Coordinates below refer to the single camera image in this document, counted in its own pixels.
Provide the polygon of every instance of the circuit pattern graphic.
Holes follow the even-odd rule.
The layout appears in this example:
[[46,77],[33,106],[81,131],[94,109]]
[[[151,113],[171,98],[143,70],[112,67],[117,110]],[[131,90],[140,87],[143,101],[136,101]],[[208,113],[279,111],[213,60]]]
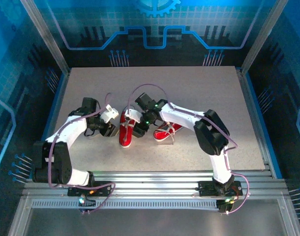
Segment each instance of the circuit pattern graphic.
[[171,10],[176,9],[176,4],[180,4],[180,0],[133,0],[133,4],[140,11],[145,13],[147,17],[161,16],[170,14]]
[[19,0],[0,0],[0,11],[14,24],[22,15],[20,4]]

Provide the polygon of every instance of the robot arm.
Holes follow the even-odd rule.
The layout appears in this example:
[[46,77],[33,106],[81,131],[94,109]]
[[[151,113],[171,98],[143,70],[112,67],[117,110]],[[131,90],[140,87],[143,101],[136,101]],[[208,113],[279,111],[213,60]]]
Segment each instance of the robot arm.
[[[156,120],[173,122],[194,131],[200,148],[206,152],[211,159],[213,182],[216,190],[219,194],[223,195],[230,188],[231,184],[234,182],[234,176],[231,174],[229,168],[227,168],[229,163],[225,154],[225,149],[228,140],[219,133],[216,128],[212,127],[211,124],[204,119],[197,117],[207,117],[219,126],[227,135],[230,135],[215,111],[208,110],[207,112],[197,112],[176,106],[173,103],[170,103],[173,107],[171,108],[166,100],[161,99],[159,102],[156,102],[145,93],[136,99],[136,103],[144,112],[139,113],[132,109],[130,109],[129,114],[126,112],[128,118],[134,119],[137,122],[133,130],[134,136],[144,136],[149,129],[149,126],[154,124]],[[193,116],[180,112],[178,109],[195,115]]]
[[[89,115],[95,112],[97,101],[92,98],[84,98],[81,108],[71,112],[66,123]],[[80,171],[71,166],[69,149],[80,134],[87,129],[99,130],[104,137],[115,136],[118,129],[110,123],[112,118],[116,118],[119,113],[116,109],[107,105],[107,110],[101,115],[81,118],[78,121],[69,124],[57,139],[52,156],[52,182],[59,184],[91,186],[94,182],[93,174],[89,171]],[[48,182],[48,156],[51,143],[58,131],[44,142],[36,142],[33,145],[35,156],[35,167],[33,172],[34,182]]]

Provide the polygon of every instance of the enclosure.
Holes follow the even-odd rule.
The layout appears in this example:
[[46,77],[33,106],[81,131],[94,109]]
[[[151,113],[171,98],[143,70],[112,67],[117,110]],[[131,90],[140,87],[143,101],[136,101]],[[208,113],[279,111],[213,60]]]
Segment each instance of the enclosure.
[[[103,106],[110,92],[120,127],[142,84],[164,92],[139,88],[137,110],[145,92],[218,113],[238,144],[228,157],[244,196],[249,183],[238,211],[220,214],[217,197],[195,190],[212,165],[186,128],[156,142],[153,125],[129,148],[81,134],[72,168],[116,183],[89,216],[68,189],[32,181],[33,144],[84,97]],[[0,235],[202,232],[300,235],[300,1],[0,1]]]

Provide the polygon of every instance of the red shoe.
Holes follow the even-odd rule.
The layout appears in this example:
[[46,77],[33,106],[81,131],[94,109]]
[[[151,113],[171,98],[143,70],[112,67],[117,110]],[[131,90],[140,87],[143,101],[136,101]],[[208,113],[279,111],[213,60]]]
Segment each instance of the red shoe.
[[120,145],[123,148],[128,148],[131,145],[132,132],[136,121],[133,119],[127,121],[125,112],[122,112],[120,117]]
[[163,140],[166,140],[169,136],[172,137],[173,141],[173,135],[176,131],[182,129],[183,126],[175,123],[163,123],[160,127],[158,127],[154,133],[153,137],[157,142],[162,142]]

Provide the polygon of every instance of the transparent acrylic panel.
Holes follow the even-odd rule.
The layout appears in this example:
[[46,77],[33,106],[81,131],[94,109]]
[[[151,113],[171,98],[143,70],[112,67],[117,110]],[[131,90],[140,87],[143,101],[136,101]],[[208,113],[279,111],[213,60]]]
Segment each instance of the transparent acrylic panel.
[[61,74],[20,1],[0,1],[0,235],[7,234],[30,176],[15,155],[32,158],[55,96],[47,73]]
[[240,66],[274,0],[35,3],[70,67]]
[[262,109],[262,114],[282,176],[287,180],[289,190],[298,189],[300,187],[300,1],[288,1],[251,66],[249,75],[259,103],[266,105],[266,108]]

